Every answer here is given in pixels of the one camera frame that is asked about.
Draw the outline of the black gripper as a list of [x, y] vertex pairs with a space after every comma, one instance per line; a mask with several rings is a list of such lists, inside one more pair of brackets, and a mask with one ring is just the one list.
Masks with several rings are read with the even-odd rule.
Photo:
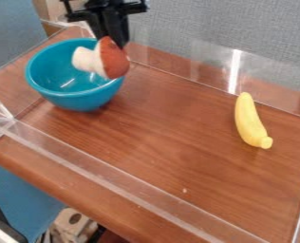
[[130, 41], [129, 18], [126, 15], [146, 12], [150, 0], [88, 0], [82, 9], [74, 10], [74, 0], [60, 0], [64, 3], [69, 22], [86, 21], [97, 39], [110, 35], [120, 48]]

